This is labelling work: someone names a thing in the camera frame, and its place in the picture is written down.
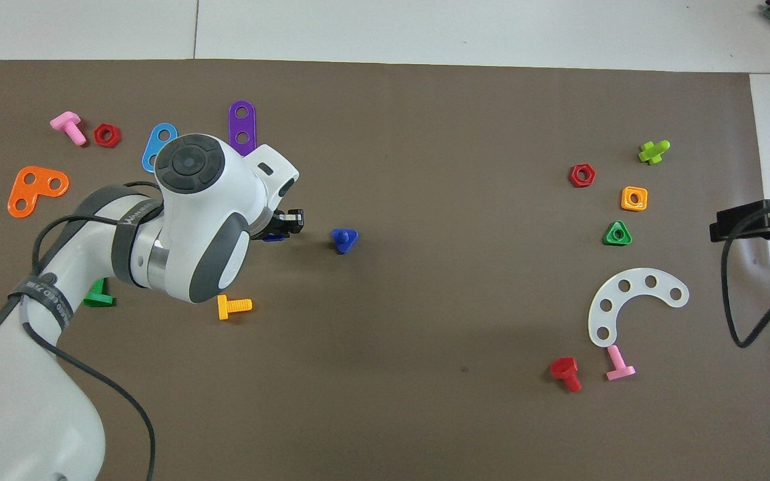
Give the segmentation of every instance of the green plastic screw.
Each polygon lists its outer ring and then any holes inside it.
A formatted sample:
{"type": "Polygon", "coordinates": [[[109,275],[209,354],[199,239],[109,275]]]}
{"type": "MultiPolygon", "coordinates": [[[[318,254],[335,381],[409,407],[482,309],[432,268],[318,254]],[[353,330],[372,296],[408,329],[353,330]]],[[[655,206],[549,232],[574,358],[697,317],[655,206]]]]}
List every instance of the green plastic screw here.
{"type": "Polygon", "coordinates": [[[602,239],[606,246],[628,246],[632,243],[632,235],[623,221],[616,221],[608,227],[605,237],[602,239]]]}
{"type": "Polygon", "coordinates": [[[647,142],[641,146],[641,153],[638,154],[638,157],[641,159],[641,162],[649,162],[650,165],[655,165],[661,162],[661,154],[667,152],[669,148],[670,142],[667,140],[661,140],[657,145],[647,142]]]}
{"type": "Polygon", "coordinates": [[[106,287],[105,279],[98,279],[94,286],[91,286],[91,290],[85,295],[85,299],[82,299],[82,304],[88,307],[111,307],[115,305],[115,298],[103,293],[104,287],[106,287]]]}

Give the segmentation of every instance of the white floor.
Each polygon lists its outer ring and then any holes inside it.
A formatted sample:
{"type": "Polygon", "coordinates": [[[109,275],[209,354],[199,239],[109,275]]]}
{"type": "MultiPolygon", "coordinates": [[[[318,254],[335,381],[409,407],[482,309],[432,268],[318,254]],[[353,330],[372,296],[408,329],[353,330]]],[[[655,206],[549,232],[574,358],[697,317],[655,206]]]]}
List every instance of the white floor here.
{"type": "Polygon", "coordinates": [[[257,58],[764,73],[751,76],[751,91],[770,198],[770,22],[763,6],[753,0],[0,0],[0,59],[257,58]]]}

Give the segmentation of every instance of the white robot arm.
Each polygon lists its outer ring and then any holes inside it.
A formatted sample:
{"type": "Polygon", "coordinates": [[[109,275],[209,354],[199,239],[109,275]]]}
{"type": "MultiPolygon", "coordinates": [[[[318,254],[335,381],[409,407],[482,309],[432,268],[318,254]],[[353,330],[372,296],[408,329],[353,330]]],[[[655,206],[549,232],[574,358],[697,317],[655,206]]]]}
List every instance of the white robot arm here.
{"type": "Polygon", "coordinates": [[[235,279],[250,238],[303,226],[301,210],[276,210],[299,173],[269,146],[242,158],[210,135],[184,135],[156,156],[155,175],[162,201],[127,186],[86,198],[42,259],[36,244],[33,273],[0,311],[0,480],[97,478],[103,424],[51,353],[95,280],[207,301],[235,279]]]}

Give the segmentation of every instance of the yellow bolt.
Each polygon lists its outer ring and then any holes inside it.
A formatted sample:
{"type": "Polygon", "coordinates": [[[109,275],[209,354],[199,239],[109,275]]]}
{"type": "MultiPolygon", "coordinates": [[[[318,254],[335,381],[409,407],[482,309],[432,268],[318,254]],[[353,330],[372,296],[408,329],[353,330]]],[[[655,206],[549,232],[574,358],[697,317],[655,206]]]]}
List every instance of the yellow bolt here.
{"type": "Polygon", "coordinates": [[[223,321],[227,320],[227,313],[244,313],[250,311],[253,307],[251,299],[236,299],[236,301],[228,301],[227,296],[223,293],[217,295],[217,301],[219,301],[219,319],[223,321]]]}

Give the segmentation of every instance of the velcro strap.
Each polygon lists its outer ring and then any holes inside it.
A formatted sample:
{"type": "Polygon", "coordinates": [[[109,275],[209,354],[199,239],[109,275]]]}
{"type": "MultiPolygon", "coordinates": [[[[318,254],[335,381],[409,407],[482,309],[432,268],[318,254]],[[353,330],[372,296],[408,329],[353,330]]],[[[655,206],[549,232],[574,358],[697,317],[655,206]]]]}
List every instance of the velcro strap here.
{"type": "Polygon", "coordinates": [[[135,279],[132,278],[132,271],[129,268],[132,244],[135,243],[138,225],[144,217],[160,207],[162,207],[161,200],[156,200],[155,198],[142,200],[140,203],[135,204],[117,223],[115,236],[112,238],[112,268],[115,271],[115,277],[125,281],[125,283],[144,287],[138,285],[135,279]]]}
{"type": "Polygon", "coordinates": [[[19,281],[19,284],[13,288],[8,297],[16,295],[27,295],[46,307],[46,310],[52,313],[61,330],[68,326],[70,319],[73,319],[73,308],[70,302],[64,297],[64,294],[58,290],[52,283],[49,283],[43,277],[29,276],[19,281]]]}

